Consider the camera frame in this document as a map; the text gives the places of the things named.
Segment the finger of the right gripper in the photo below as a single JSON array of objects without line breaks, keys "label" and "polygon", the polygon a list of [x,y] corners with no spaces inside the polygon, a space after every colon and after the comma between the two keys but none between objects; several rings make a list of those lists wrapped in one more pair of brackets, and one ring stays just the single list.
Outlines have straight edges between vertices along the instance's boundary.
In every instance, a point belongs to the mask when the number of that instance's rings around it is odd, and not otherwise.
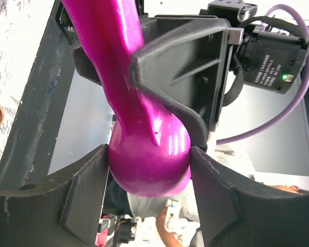
[{"label": "finger of the right gripper", "polygon": [[[158,21],[155,18],[141,18],[140,25],[145,45],[158,36]],[[72,50],[72,55],[77,73],[95,84],[101,85],[100,77],[97,73],[97,69],[95,68],[94,61],[102,58],[105,62],[105,56],[100,55],[99,52],[105,51],[106,46],[104,42],[100,41],[95,41],[93,43],[95,44],[95,50],[90,51],[89,47],[84,49],[83,46],[79,46]]]}]

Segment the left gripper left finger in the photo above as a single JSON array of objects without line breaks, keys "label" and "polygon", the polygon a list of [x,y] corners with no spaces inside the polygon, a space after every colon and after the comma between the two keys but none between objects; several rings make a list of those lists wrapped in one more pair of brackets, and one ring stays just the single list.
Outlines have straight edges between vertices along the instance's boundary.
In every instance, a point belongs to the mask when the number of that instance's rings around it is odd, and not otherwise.
[{"label": "left gripper left finger", "polygon": [[0,246],[94,246],[108,145],[42,180],[0,191]]}]

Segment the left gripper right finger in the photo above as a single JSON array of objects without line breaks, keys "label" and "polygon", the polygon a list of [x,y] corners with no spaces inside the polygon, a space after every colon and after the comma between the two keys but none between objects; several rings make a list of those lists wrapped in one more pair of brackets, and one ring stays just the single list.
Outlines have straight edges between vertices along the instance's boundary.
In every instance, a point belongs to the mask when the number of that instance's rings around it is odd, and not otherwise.
[{"label": "left gripper right finger", "polygon": [[198,147],[190,166],[205,246],[309,246],[309,195],[251,180]]}]

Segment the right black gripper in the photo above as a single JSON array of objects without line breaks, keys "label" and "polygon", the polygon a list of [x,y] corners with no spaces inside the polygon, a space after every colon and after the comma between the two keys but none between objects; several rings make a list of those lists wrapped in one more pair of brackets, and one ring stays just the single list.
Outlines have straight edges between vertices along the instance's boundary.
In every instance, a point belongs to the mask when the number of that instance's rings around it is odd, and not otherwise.
[{"label": "right black gripper", "polygon": [[201,134],[215,131],[221,109],[244,85],[285,94],[309,57],[309,38],[257,9],[213,1],[200,17],[143,20],[145,46],[132,55],[132,85]]}]

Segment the magenta plastic scoop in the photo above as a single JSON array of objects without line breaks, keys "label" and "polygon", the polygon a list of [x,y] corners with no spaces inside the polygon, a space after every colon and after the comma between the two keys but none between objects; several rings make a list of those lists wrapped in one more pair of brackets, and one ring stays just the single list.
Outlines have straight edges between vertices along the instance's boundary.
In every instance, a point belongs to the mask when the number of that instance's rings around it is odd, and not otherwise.
[{"label": "magenta plastic scoop", "polygon": [[144,40],[134,1],[64,1],[81,46],[105,56],[94,61],[106,99],[117,116],[109,143],[116,182],[142,197],[171,196],[188,184],[191,141],[182,122],[132,87],[132,54]]}]

